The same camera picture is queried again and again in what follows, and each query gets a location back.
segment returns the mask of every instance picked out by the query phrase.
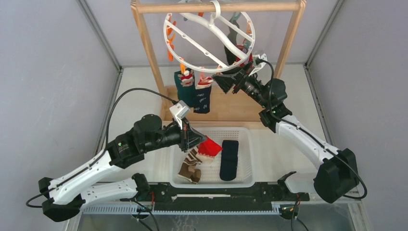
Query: wooden rack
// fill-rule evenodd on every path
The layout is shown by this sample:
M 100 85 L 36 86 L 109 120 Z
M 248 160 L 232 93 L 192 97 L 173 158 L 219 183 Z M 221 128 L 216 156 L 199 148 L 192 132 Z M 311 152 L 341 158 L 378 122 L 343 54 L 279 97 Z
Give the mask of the wooden rack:
M 303 11 L 306 7 L 306 0 L 296 0 L 294 2 L 238 2 L 238 3 L 220 3 L 221 12 L 260 12 L 260 11 L 290 11 L 292 17 L 283 40 L 281 52 L 275 68 L 274 78 L 280 78 L 283 67 L 291 49 L 293 39 L 302 19 Z M 140 38 L 146 51 L 147 59 L 152 68 L 154 80 L 156 81 L 159 92 L 170 98 L 177 98 L 175 86 L 164 86 L 154 54 L 152 41 L 143 14 L 145 13 L 197 13 L 197 12 L 215 12 L 215 6 L 211 2 L 206 3 L 185 3 L 185 4 L 141 4 L 139 0 L 132 0 L 130 7 L 138 26 Z M 172 120 L 169 112 L 171 103 L 162 99 L 162 109 L 160 117 L 164 124 Z M 220 88 L 213 87 L 211 96 L 211 111 L 208 114 L 195 114 L 190 112 L 187 115 L 188 120 L 196 127 L 246 127 L 263 128 L 259 120 L 258 113 L 262 111 L 254 100 L 248 97 L 242 91 L 236 95 L 232 93 L 224 94 Z

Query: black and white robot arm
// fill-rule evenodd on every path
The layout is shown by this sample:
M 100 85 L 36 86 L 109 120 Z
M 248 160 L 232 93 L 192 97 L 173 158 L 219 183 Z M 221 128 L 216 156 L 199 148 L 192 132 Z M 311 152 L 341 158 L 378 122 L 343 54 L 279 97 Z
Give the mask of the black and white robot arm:
M 94 185 L 106 176 L 119 172 L 144 160 L 150 151 L 178 145 L 182 151 L 204 142 L 206 136 L 190 127 L 185 115 L 189 107 L 180 101 L 170 108 L 174 117 L 168 126 L 162 126 L 157 115 L 145 115 L 133 128 L 109 142 L 106 148 L 74 171 L 57 179 L 42 178 L 38 182 L 41 195 L 47 200 L 41 206 L 43 213 L 54 221 L 63 221 L 75 216 L 81 209 L 103 201 L 142 198 L 150 190 L 143 174 L 136 173 L 126 180 Z
M 259 113 L 263 125 L 290 140 L 316 167 L 317 174 L 291 172 L 285 175 L 282 180 L 289 191 L 317 193 L 328 203 L 345 196 L 361 181 L 354 153 L 349 149 L 341 151 L 306 129 L 283 103 L 287 98 L 285 83 L 273 78 L 263 85 L 257 74 L 252 74 L 252 64 L 249 62 L 213 78 L 225 93 L 231 89 L 233 94 L 242 90 L 260 104 L 264 108 Z

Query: wooden pole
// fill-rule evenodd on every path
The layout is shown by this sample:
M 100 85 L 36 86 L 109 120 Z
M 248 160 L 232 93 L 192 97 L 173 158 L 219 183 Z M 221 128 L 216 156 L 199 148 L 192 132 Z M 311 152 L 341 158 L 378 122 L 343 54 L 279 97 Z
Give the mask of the wooden pole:
M 274 78 L 281 78 L 283 67 L 288 59 L 294 37 L 302 19 L 303 12 L 305 11 L 306 0 L 298 0 L 297 2 L 300 8 L 298 11 L 294 11 L 292 13 L 288 30 L 286 31 L 285 39 L 283 40 L 282 48 L 280 50 L 281 52 L 279 54 L 278 63 L 276 64 L 275 73 L 273 75 Z
M 220 2 L 221 12 L 259 12 L 259 11 L 297 11 L 298 2 Z M 184 4 L 136 4 L 132 1 L 132 8 L 138 8 L 139 13 L 196 13 L 215 12 L 213 3 L 184 3 Z
M 132 0 L 132 5 L 138 6 L 139 0 Z M 138 7 L 132 7 L 133 17 L 135 18 L 136 25 L 138 26 L 140 38 L 146 51 L 147 59 L 149 60 L 150 68 L 152 69 L 154 80 L 156 81 L 159 92 L 163 95 L 167 95 L 167 90 L 164 86 L 162 76 L 160 74 L 159 65 L 157 64 L 156 55 L 154 54 L 152 41 L 150 40 L 149 31 L 147 30 L 146 21 L 144 16 L 139 12 Z M 162 98 L 163 103 L 166 105 L 168 100 Z

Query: gray floor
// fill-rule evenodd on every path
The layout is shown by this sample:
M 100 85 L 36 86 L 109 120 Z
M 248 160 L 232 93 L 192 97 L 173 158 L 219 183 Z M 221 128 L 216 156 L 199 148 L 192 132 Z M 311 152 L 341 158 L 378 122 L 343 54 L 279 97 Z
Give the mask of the gray floor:
M 300 206 L 299 218 L 310 231 L 354 231 L 347 205 Z M 277 215 L 157 215 L 161 231 L 290 231 L 290 221 Z M 146 218 L 154 231 L 153 219 Z M 305 231 L 297 221 L 294 230 Z M 83 215 L 79 231 L 147 231 L 130 215 Z

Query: white plastic basket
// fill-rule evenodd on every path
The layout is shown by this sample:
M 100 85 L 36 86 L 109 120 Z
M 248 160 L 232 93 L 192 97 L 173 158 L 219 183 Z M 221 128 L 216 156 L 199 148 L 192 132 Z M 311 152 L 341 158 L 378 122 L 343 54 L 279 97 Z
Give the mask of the white plastic basket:
M 173 146 L 170 154 L 170 184 L 176 188 L 247 188 L 255 183 L 254 159 L 251 133 L 246 128 L 196 128 L 207 135 L 214 142 L 222 146 L 223 140 L 238 141 L 238 169 L 237 177 L 232 181 L 223 181 L 219 177 L 221 167 L 221 152 L 210 164 L 197 165 L 201 170 L 201 179 L 198 184 L 192 184 L 186 179 L 177 176 L 181 164 L 187 153 Z

